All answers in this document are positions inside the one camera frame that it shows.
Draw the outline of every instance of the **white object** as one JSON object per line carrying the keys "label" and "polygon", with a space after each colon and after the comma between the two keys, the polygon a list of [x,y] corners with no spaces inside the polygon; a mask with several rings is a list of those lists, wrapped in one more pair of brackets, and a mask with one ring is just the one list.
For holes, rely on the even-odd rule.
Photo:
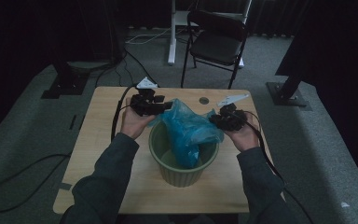
{"label": "white object", "polygon": [[245,64],[243,63],[243,59],[241,57],[240,64],[238,65],[239,68],[243,68]]}
{"label": "white object", "polygon": [[249,97],[249,94],[227,96],[223,101],[221,101],[217,105],[218,106],[229,105],[229,104],[235,103],[239,100],[243,100],[247,97]]}
{"label": "white object", "polygon": [[136,88],[138,89],[154,89],[157,87],[158,85],[151,82],[147,77],[142,79],[142,81],[136,85]]}
{"label": "white object", "polygon": [[347,203],[341,203],[341,207],[349,207]]}

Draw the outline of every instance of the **person's left hand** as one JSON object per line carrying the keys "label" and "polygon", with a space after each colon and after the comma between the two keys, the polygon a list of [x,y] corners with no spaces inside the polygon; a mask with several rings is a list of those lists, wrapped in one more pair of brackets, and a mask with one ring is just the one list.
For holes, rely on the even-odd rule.
{"label": "person's left hand", "polygon": [[155,115],[150,116],[139,116],[131,107],[131,98],[126,99],[126,110],[123,113],[121,121],[121,132],[136,139],[144,131],[146,125],[156,118]]}
{"label": "person's left hand", "polygon": [[239,151],[259,147],[258,137],[249,125],[252,125],[257,130],[259,130],[259,127],[254,123],[253,116],[251,114],[245,112],[245,115],[249,124],[245,124],[239,131],[225,131],[225,134],[231,138],[234,146]]}

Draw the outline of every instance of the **chair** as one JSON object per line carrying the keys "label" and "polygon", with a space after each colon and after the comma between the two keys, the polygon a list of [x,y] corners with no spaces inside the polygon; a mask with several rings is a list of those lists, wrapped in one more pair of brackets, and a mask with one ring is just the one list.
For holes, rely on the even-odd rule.
{"label": "chair", "polygon": [[[200,34],[191,25],[199,26]],[[193,10],[187,15],[187,30],[189,38],[186,46],[185,64],[183,66],[181,88],[185,81],[188,53],[193,56],[194,67],[196,62],[206,63],[232,72],[228,88],[231,89],[234,81],[246,37],[247,27],[242,21],[212,12]]]}

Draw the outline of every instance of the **green bucket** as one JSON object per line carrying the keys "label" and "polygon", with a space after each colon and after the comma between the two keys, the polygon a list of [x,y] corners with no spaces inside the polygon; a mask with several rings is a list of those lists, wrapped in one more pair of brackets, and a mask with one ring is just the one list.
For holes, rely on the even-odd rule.
{"label": "green bucket", "polygon": [[199,160],[196,166],[191,169],[185,168],[176,162],[171,150],[167,127],[161,121],[154,125],[150,132],[149,148],[159,165],[162,178],[170,185],[184,188],[193,185],[200,179],[202,171],[216,158],[219,144],[200,144]]}

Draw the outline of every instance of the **chair leg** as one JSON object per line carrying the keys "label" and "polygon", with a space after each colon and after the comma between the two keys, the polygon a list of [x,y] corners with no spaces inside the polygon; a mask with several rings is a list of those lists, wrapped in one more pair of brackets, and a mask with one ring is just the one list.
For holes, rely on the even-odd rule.
{"label": "chair leg", "polygon": [[194,64],[194,67],[197,68],[196,57],[194,57],[194,56],[193,56],[193,64]]}
{"label": "chair leg", "polygon": [[231,80],[229,81],[229,84],[228,84],[228,89],[229,89],[229,90],[231,90],[232,82],[233,82],[234,79],[237,77],[237,72],[238,72],[239,64],[240,64],[240,61],[237,60],[237,61],[235,62],[235,65],[234,65],[234,70],[232,71]]}
{"label": "chair leg", "polygon": [[187,41],[186,56],[185,56],[185,62],[183,64],[182,80],[180,82],[180,88],[183,88],[183,83],[185,82],[185,72],[186,72],[186,66],[187,66],[188,49],[190,48],[190,42],[189,41],[190,40]]}

